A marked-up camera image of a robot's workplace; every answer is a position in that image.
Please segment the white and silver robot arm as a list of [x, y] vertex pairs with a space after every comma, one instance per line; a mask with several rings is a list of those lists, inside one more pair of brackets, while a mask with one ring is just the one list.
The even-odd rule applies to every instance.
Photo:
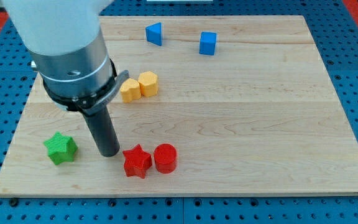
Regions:
[[3, 0], [51, 99], [91, 115], [117, 94], [120, 77], [99, 21], [113, 0]]

